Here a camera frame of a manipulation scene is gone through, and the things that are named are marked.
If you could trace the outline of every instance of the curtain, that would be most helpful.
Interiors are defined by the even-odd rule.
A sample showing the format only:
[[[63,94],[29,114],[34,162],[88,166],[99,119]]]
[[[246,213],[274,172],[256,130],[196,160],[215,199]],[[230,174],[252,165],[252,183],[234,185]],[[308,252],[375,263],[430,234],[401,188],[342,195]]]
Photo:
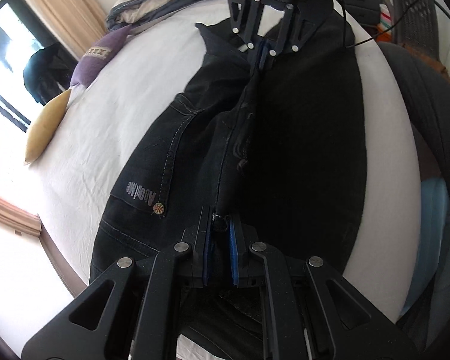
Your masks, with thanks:
[[[106,33],[97,0],[25,0],[55,37],[80,59]]]
[[[30,214],[0,198],[0,223],[36,237],[40,236],[42,221],[37,215]]]

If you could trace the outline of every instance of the bed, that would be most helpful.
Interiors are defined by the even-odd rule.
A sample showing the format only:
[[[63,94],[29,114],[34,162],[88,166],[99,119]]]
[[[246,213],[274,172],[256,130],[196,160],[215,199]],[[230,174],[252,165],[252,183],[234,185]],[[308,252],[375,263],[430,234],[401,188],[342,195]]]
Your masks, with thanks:
[[[341,13],[336,2],[335,10]],[[205,46],[195,23],[216,24],[227,17],[227,0],[205,0],[134,36],[90,87],[72,88],[53,140],[30,166],[39,216],[85,283],[98,224],[120,171],[202,64]],[[266,9],[260,31],[280,17],[280,12]],[[347,20],[357,42],[368,38],[353,18]],[[360,45],[355,54],[363,87],[367,186],[362,223],[344,276],[397,321],[419,244],[419,165],[407,111],[383,54],[375,42]],[[196,356],[191,344],[181,345],[190,352],[188,359]]]

